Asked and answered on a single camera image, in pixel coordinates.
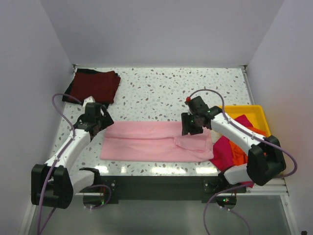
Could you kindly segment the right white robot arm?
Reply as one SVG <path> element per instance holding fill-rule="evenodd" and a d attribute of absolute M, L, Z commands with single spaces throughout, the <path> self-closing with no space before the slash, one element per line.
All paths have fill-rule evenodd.
<path fill-rule="evenodd" d="M 218 187 L 230 192 L 236 184 L 252 182 L 259 186 L 286 169 L 279 140 L 265 137 L 236 122 L 218 106 L 208 107 L 200 96 L 185 101 L 189 111 L 181 114 L 182 135 L 197 135 L 204 129 L 216 131 L 234 142 L 246 155 L 247 163 L 232 166 L 218 175 Z"/>

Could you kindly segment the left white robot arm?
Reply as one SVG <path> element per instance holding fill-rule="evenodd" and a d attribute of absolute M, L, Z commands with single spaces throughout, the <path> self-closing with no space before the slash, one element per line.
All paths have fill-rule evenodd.
<path fill-rule="evenodd" d="M 61 148 L 44 164 L 36 164 L 31 171 L 31 202 L 33 205 L 66 209 L 74 196 L 83 189 L 96 192 L 101 188 L 99 170 L 83 167 L 74 176 L 69 171 L 80 153 L 93 138 L 113 125 L 106 107 L 89 102 L 79 116 L 73 130 Z"/>

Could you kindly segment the pink t shirt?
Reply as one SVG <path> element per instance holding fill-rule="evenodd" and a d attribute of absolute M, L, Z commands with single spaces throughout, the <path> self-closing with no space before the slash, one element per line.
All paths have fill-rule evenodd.
<path fill-rule="evenodd" d="M 210 132 L 182 135 L 178 121 L 117 121 L 104 133 L 100 158 L 131 162 L 206 162 L 213 158 Z"/>

